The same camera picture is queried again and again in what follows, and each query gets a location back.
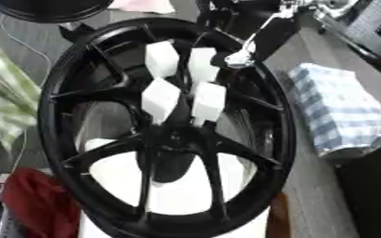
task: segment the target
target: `foam block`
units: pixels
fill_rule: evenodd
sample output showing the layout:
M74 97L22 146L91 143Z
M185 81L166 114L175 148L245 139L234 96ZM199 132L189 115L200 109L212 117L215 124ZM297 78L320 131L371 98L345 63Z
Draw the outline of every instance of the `foam block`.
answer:
M227 89L211 83L197 85L193 100L192 116L194 124L202 126L204 121L216 122L225 108Z
M166 78L177 71L179 54L168 41L146 45L145 63L153 78Z
M190 53L188 69L195 84L200 82L214 82L219 68L211 65L211 59L217 54L212 47L193 48Z
M163 78L155 78L141 94L141 107L155 124L163 123L176 108L180 89Z

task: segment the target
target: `green plaid cloth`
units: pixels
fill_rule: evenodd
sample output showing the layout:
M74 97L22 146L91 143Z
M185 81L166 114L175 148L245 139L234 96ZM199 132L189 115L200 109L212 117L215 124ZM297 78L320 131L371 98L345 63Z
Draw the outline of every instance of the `green plaid cloth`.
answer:
M36 124L39 95L40 88L0 49L0 140L7 151Z

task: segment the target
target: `black object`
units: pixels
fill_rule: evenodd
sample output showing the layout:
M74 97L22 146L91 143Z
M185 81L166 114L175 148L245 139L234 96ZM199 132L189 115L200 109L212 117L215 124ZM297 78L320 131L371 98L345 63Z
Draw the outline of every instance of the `black object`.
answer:
M78 21L101 12L112 0L0 0L10 17L39 23Z
M337 169L361 238L381 238L381 149Z
M186 112L183 119L169 118L161 126L151 125L151 118L140 109L140 93L152 79L143 59L140 63L132 59L144 56L143 45L166 39L173 41L181 56L177 75L166 80L181 87L188 105L191 98L186 62L191 47L197 42L198 46L214 46L219 52L235 52L241 47L224 33L183 20L118 22L79 39L55 65L42 92L39 130L51 168L91 219L113 237L212 237L238 228L269 205L293 164L296 133L291 109L280 84L260 62L239 71L222 70L217 79L228 88L225 114L230 118L246 114L239 124L241 130L253 135L248 145L218 134L215 124L191 126L187 110L182 110ZM108 73L100 81L112 82L112 86L88 81L88 75L102 67ZM73 141L76 125L72 109L88 101L125 105L135 119L130 135L90 152L78 152ZM263 143L265 137L272 140ZM143 156L137 207L113 197L88 173L88 168L101 158L129 151ZM245 189L227 202L219 178L218 152L244 157L257 166ZM161 153L201 157L213 193L208 211L186 216L147 211L150 183Z
M217 8L211 9L210 2ZM198 23L218 28L239 38L246 39L275 12L281 0L197 0L200 16ZM297 16L289 20L276 19L255 38L256 59L266 60L300 30Z

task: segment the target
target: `plaid cloth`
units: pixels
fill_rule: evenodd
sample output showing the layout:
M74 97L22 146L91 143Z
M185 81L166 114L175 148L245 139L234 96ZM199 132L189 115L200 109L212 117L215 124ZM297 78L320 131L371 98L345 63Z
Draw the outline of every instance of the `plaid cloth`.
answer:
M319 156L381 139L381 104L354 72L304 63L289 76Z
M0 49L0 140L11 152L13 141L36 124L40 88Z

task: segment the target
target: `blue plaid cloth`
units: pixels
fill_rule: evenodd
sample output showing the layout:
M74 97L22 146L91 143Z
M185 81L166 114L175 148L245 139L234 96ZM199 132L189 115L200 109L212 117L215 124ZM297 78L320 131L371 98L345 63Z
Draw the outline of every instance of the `blue plaid cloth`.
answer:
M370 148L381 139L381 104L354 72L304 63L289 76L319 156Z

